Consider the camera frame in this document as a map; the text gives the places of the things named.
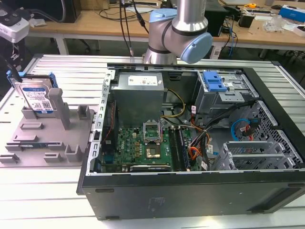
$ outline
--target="wooden desk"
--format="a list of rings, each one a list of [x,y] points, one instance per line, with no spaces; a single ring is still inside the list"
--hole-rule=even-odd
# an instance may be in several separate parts
[[[264,5],[264,0],[253,0],[260,7],[267,7]],[[305,8],[305,3],[291,2],[291,1],[275,1],[274,5],[289,4]],[[107,10],[109,14],[119,12],[118,8]],[[127,12],[128,16],[133,15],[133,12]],[[143,14],[143,18],[148,21],[149,14]],[[108,15],[111,18],[119,18],[119,14]],[[97,11],[83,10],[80,17],[75,23],[58,24],[54,22],[47,22],[47,26],[32,28],[30,36],[38,37],[53,37],[58,43],[61,54],[68,54],[65,38],[76,39],[92,39],[92,40],[115,40],[122,41],[122,31],[118,21],[111,21],[101,18]],[[126,24],[123,23],[125,33],[127,32]],[[136,17],[134,21],[129,22],[130,35],[132,41],[147,42],[148,34],[142,28]],[[234,22],[233,31],[238,36],[237,47],[245,48],[262,48],[262,49],[278,49],[278,50],[300,50],[305,51],[305,39],[297,36],[291,31],[283,32],[266,32],[263,29],[263,21],[253,20],[251,27],[240,28],[238,23]],[[217,59],[219,50],[223,47],[228,39],[228,34],[221,34],[220,37],[214,37],[212,58]]]

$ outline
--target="aluminum extrusion table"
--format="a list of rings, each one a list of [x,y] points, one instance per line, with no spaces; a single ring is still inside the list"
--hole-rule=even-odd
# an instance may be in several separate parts
[[[53,72],[70,108],[88,104],[96,111],[107,63],[141,61],[129,57],[44,55],[34,58],[26,71]],[[253,67],[305,134],[305,92],[281,66],[228,60],[203,60],[197,64]],[[0,153],[6,152],[5,143],[22,118],[22,105],[23,99],[13,89],[0,102]],[[86,197],[75,192],[79,175],[79,167],[0,168],[1,228],[305,228],[305,196],[273,214],[100,222]]]

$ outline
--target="green circuit board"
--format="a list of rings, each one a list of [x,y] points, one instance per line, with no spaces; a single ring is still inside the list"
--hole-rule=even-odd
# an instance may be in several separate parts
[[[163,141],[160,145],[145,145],[143,128],[137,128],[136,137],[134,131],[134,128],[120,128],[117,152],[114,158],[116,163],[171,166],[172,158],[166,129],[163,130]],[[148,135],[155,136],[155,130],[149,131]]]
[[[186,146],[191,143],[191,131],[182,129],[183,141]],[[146,129],[146,136],[157,137],[154,128]],[[162,130],[162,141],[157,144],[145,144],[143,127],[120,128],[118,133],[117,148],[113,156],[102,156],[101,160],[107,169],[118,165],[163,165],[170,166],[173,171],[168,128]]]

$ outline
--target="electronic equipment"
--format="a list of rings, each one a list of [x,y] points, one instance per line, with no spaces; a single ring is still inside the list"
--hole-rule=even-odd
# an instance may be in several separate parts
[[[109,63],[102,88],[79,183],[98,220],[270,213],[305,192],[305,136],[253,69]]]
[[[254,18],[255,18],[254,15],[242,14],[238,21],[238,25],[240,27],[250,28]]]
[[[213,37],[219,37],[227,11],[219,4],[218,0],[207,0],[204,16],[209,21],[207,32]]]
[[[272,8],[273,10],[280,10],[282,7],[283,7],[283,6],[281,6],[281,5],[274,5],[274,6],[272,6],[271,8]]]
[[[2,0],[2,2],[12,9],[39,9],[52,17],[60,20],[62,18],[63,9],[61,0]],[[81,13],[80,0],[64,0],[66,8],[66,17],[64,22],[73,23],[76,21]],[[35,18],[42,18],[48,20],[46,17],[35,14]]]

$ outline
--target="table leg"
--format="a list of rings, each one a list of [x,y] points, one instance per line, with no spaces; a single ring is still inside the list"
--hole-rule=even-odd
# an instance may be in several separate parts
[[[214,45],[210,59],[218,60],[221,48],[222,48],[221,46]]]
[[[267,52],[268,52],[268,49],[263,49],[262,52],[261,52],[261,54],[259,55],[259,57],[260,57],[261,59],[265,58],[266,55],[267,55]]]
[[[64,38],[55,38],[60,55],[69,55],[66,40]]]
[[[96,51],[101,50],[100,40],[96,40],[96,41],[95,41],[95,49],[96,49]]]

